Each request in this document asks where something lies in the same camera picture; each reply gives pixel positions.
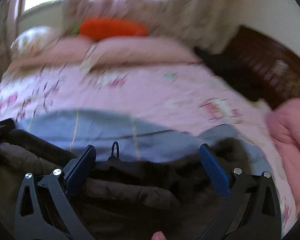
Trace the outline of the person's hand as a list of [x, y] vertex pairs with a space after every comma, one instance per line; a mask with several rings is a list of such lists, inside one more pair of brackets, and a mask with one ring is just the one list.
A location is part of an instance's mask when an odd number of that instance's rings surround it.
[[153, 234], [151, 240], [167, 240], [167, 238], [161, 231], [158, 231]]

